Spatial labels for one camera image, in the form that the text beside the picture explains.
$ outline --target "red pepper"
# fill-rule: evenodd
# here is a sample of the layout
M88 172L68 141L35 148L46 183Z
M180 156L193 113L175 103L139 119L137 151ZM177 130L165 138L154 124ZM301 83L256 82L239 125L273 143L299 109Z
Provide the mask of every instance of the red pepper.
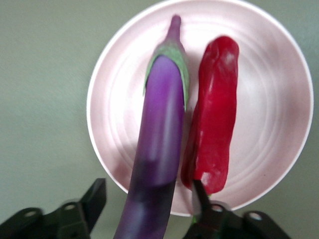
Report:
M181 179L188 188L193 179L201 180L207 194L221 191L227 179L236 118L238 55L237 43L221 36L208 44L199 66L198 101Z

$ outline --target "pink plate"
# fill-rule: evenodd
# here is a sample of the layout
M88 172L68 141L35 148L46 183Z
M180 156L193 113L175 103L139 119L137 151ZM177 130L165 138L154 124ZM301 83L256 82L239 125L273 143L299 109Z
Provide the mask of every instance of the pink plate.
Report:
M94 150L110 177L128 191L143 107L147 62L172 15L182 18L190 61L185 146L204 49L219 35L240 47L238 110L225 188L211 197L235 210L270 191L299 157L314 110L305 58L291 35L263 10L238 0L169 0L126 23L103 50L92 74L87 121ZM191 192L178 179L171 213L192 214Z

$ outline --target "purple eggplant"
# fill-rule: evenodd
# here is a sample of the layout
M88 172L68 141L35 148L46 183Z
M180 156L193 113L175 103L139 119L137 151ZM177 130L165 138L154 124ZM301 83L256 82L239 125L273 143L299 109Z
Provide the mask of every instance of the purple eggplant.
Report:
M188 72L175 15L154 51L129 192L114 239L162 239L180 159Z

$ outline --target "gray table surface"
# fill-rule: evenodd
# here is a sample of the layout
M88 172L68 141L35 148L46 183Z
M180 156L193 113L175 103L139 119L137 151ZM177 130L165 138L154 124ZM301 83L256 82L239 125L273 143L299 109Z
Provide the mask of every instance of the gray table surface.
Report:
M20 209L49 213L79 198L98 177L108 203L93 239L113 238L126 194L93 150L86 122L90 77L116 31L158 0L0 1L0 222ZM317 0L250 0L278 19L303 51L315 106L319 87ZM319 115L289 174L236 213L268 213L294 239L319 234ZM181 238L190 218L171 216L166 239Z

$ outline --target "black clamp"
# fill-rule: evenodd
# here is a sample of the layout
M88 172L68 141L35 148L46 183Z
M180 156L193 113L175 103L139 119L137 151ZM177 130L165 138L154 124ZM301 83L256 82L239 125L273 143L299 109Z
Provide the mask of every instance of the black clamp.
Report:
M193 182L194 223L184 239L290 239L265 213L235 215L228 205L211 202L200 180Z
M0 225L0 239L89 239L106 199L106 181L96 179L79 202L47 215L40 208L17 212Z

